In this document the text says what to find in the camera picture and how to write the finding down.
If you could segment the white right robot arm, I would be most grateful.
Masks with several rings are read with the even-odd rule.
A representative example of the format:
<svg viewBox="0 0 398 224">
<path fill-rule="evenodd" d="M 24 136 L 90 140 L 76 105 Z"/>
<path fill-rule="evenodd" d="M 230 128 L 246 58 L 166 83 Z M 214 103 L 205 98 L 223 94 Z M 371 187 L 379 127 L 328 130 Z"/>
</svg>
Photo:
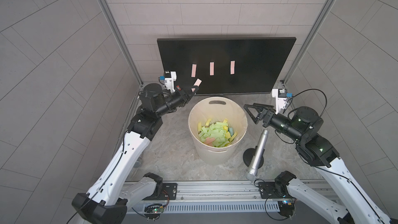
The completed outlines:
<svg viewBox="0 0 398 224">
<path fill-rule="evenodd" d="M 265 183 L 257 184 L 262 192 L 279 198 L 297 199 L 331 224 L 396 224 L 363 190 L 349 172 L 335 147 L 318 131 L 323 120 L 310 107 L 293 110 L 293 118 L 278 114 L 270 105 L 244 105 L 254 123 L 262 122 L 265 128 L 272 127 L 276 133 L 286 135 L 298 155 L 310 167 L 315 168 L 327 181 L 341 200 L 341 204 L 305 185 L 289 171 L 281 172 L 275 178 L 274 188 L 266 188 Z"/>
</svg>

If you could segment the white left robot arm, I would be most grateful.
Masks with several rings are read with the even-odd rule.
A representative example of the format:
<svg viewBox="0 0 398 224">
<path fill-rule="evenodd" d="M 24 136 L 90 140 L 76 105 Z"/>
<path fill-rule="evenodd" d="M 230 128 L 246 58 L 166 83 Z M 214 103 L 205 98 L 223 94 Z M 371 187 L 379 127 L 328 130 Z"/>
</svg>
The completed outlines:
<svg viewBox="0 0 398 224">
<path fill-rule="evenodd" d="M 121 146 L 111 162 L 86 193 L 78 193 L 72 207 L 72 219 L 78 224 L 120 224 L 127 211 L 148 197 L 159 197 L 163 179 L 147 173 L 132 186 L 123 185 L 143 151 L 149 146 L 163 124 L 162 116 L 184 107 L 198 92 L 199 87 L 175 86 L 162 88 L 149 84 L 138 93 L 141 105 L 131 119 Z"/>
</svg>

